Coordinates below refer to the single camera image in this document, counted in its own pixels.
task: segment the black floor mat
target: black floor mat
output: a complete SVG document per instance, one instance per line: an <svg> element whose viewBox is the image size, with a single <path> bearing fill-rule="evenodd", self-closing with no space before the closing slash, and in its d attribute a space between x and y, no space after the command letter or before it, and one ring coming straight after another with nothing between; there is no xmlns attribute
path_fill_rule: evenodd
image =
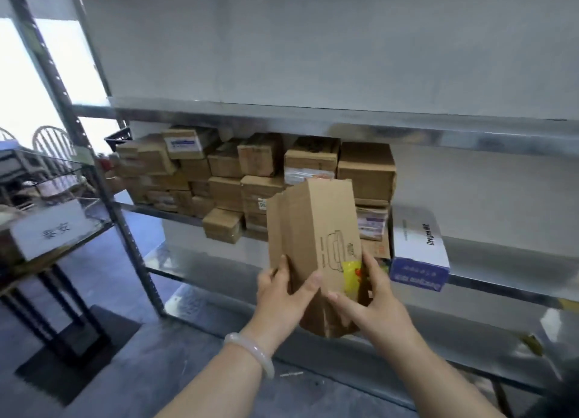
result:
<svg viewBox="0 0 579 418"><path fill-rule="evenodd" d="M64 406L69 405L93 378L110 363L115 354L138 331L141 324L93 305L90 311L111 337L83 368L71 368L62 363L46 347L16 370L25 382L49 394ZM82 353L97 339L91 327L70 324L59 334L77 353Z"/></svg>

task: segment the white jade bangle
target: white jade bangle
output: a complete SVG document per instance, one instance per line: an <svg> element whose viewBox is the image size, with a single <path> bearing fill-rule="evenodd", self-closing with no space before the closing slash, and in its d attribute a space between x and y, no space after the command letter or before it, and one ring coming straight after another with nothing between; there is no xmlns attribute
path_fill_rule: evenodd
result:
<svg viewBox="0 0 579 418"><path fill-rule="evenodd" d="M246 337L240 336L237 333L229 333L225 336L225 343L235 343L251 353L252 356L259 362L264 368L264 372L267 378L270 380L276 374L275 369L273 369L273 362L265 352L263 352L259 346L257 346L253 341L247 339Z"/></svg>

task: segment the chair back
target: chair back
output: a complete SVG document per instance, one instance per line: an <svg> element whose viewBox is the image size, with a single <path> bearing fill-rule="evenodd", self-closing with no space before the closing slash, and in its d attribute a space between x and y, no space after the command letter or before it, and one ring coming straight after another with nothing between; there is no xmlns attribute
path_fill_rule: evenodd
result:
<svg viewBox="0 0 579 418"><path fill-rule="evenodd" d="M16 140L14 135L10 133L8 130L0 128L0 141L12 141L12 140L14 141Z"/></svg>
<svg viewBox="0 0 579 418"><path fill-rule="evenodd" d="M48 156L43 158L43 163L53 174L62 175L74 169L72 161L76 156L76 151L67 132L60 128L52 125L38 127L33 134L33 149L37 153Z"/></svg>

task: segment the forearm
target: forearm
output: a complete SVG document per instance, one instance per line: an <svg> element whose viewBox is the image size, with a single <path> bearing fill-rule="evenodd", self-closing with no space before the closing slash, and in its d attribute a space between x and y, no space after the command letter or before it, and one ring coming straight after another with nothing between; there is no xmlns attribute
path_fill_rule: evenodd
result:
<svg viewBox="0 0 579 418"><path fill-rule="evenodd" d="M227 344L156 418L242 418L251 412L262 378L247 350Z"/></svg>
<svg viewBox="0 0 579 418"><path fill-rule="evenodd" d="M420 338L388 350L388 360L422 418L495 418L503 415Z"/></svg>

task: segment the wooden chair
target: wooden chair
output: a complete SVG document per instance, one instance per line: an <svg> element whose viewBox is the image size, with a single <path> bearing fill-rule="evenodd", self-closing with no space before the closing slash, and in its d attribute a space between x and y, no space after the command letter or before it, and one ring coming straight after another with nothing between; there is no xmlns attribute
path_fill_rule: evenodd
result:
<svg viewBox="0 0 579 418"><path fill-rule="evenodd" d="M0 141L15 141L16 138L8 130L0 128Z"/></svg>
<svg viewBox="0 0 579 418"><path fill-rule="evenodd" d="M64 188L79 199L96 201L94 198L82 197L85 190L89 190L96 197L95 189L83 177L82 173L76 171L76 180L70 175L71 171L79 165L74 161L76 151L67 132L52 125L43 125L33 134L33 149L37 153L58 159L56 161L46 157L42 158L42 163L46 165L49 172L61 174L61 177L52 181L58 185L56 189Z"/></svg>

